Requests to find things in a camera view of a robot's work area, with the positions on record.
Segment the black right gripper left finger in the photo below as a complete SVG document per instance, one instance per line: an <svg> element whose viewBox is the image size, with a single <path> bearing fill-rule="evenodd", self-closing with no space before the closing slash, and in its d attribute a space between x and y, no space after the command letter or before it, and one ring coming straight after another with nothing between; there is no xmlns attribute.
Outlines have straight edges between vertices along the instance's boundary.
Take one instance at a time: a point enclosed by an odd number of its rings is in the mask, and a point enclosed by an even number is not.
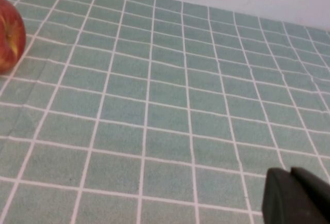
<svg viewBox="0 0 330 224"><path fill-rule="evenodd" d="M270 168L262 199L264 223L322 223L323 214L311 198L311 186L323 180L300 167Z"/></svg>

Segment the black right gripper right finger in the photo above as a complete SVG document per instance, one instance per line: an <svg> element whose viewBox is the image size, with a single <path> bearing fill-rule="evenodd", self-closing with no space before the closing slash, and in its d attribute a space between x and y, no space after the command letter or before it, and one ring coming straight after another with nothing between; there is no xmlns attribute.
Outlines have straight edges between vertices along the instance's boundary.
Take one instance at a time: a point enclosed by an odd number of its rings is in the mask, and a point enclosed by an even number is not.
<svg viewBox="0 0 330 224"><path fill-rule="evenodd" d="M292 167L290 173L301 184L314 206L329 223L329 184L302 167Z"/></svg>

